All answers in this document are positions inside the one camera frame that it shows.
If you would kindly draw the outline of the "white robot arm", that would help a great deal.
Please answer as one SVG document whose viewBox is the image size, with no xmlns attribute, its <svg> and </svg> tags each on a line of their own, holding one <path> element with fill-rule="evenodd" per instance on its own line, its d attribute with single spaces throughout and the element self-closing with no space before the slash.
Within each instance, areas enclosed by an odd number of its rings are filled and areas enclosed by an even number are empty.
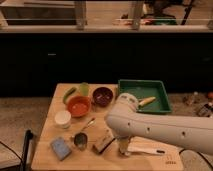
<svg viewBox="0 0 213 171">
<path fill-rule="evenodd" d="M 137 113 L 138 99 L 122 93 L 105 116 L 117 139 L 144 137 L 213 155 L 213 119 Z"/>
</svg>

